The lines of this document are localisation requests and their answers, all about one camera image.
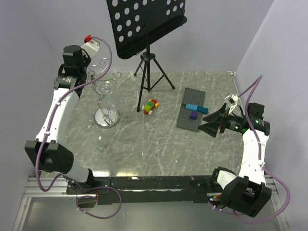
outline white wall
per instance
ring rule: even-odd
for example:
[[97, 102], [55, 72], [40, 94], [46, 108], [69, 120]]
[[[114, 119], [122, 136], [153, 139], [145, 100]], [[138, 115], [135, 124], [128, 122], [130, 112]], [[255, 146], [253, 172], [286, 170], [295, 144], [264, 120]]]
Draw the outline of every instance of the white wall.
[[307, 0], [275, 0], [236, 75], [242, 91], [263, 74], [252, 101], [266, 106], [266, 166], [291, 190], [286, 215], [295, 231], [308, 227], [307, 9]]
[[34, 168], [24, 150], [52, 99], [58, 62], [25, 1], [0, 0], [1, 230], [13, 227]]
[[[92, 34], [111, 44], [115, 55], [113, 70], [136, 69], [139, 55], [129, 60], [116, 56], [106, 0], [26, 2], [59, 60], [62, 60], [63, 47], [81, 44], [87, 34]], [[152, 52], [165, 71], [236, 70], [272, 2], [186, 0], [188, 22], [153, 44]]]

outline light blue lego brick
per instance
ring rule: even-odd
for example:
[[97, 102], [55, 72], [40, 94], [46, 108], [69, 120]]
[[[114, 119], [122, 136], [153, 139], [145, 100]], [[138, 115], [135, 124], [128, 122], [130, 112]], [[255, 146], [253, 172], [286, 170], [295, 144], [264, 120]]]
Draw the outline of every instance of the light blue lego brick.
[[194, 105], [194, 104], [188, 103], [188, 104], [186, 104], [186, 108], [187, 108], [187, 109], [190, 109], [190, 110], [197, 111], [198, 106], [197, 106], [197, 105]]
[[207, 114], [208, 113], [208, 109], [206, 107], [197, 106], [197, 111], [201, 112], [202, 114]]

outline marble tabletop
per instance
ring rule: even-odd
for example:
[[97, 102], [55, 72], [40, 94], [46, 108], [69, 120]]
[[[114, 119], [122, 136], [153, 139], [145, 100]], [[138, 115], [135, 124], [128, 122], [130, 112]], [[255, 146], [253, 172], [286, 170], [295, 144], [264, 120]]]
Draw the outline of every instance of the marble tabletop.
[[[152, 73], [153, 83], [160, 74]], [[141, 104], [149, 99], [159, 102], [152, 115], [136, 112], [141, 75], [122, 73], [118, 83], [125, 107], [119, 110], [118, 124], [108, 129], [96, 125], [84, 129], [78, 123], [77, 111], [86, 109], [93, 116], [100, 98], [90, 86], [84, 88], [85, 96], [78, 100], [66, 130], [65, 146], [75, 159], [95, 176], [211, 175], [218, 166], [238, 173], [243, 156], [241, 134], [226, 130], [212, 138], [201, 131], [176, 127], [185, 87], [205, 91], [204, 107], [210, 114], [224, 104], [227, 93], [236, 93], [230, 73], [167, 72], [175, 90], [162, 79], [151, 92], [143, 91]], [[94, 129], [104, 133], [107, 146], [102, 150], [90, 141]]]

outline red cap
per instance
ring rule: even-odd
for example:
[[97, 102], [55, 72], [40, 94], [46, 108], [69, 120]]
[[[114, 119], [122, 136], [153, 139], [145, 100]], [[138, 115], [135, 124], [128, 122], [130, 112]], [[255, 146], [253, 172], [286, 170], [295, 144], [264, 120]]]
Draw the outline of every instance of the red cap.
[[91, 40], [91, 35], [85, 36], [85, 42], [90, 42], [90, 40]]

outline round metal base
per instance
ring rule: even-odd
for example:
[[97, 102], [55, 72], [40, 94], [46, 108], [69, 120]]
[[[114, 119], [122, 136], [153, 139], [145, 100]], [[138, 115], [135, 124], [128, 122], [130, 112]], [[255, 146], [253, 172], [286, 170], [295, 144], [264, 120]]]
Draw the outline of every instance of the round metal base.
[[114, 111], [108, 111], [105, 108], [103, 109], [103, 111], [105, 114], [109, 115], [109, 119], [104, 119], [100, 108], [97, 109], [94, 114], [94, 122], [97, 126], [99, 126], [100, 128], [112, 128], [119, 122], [119, 113], [116, 113]]

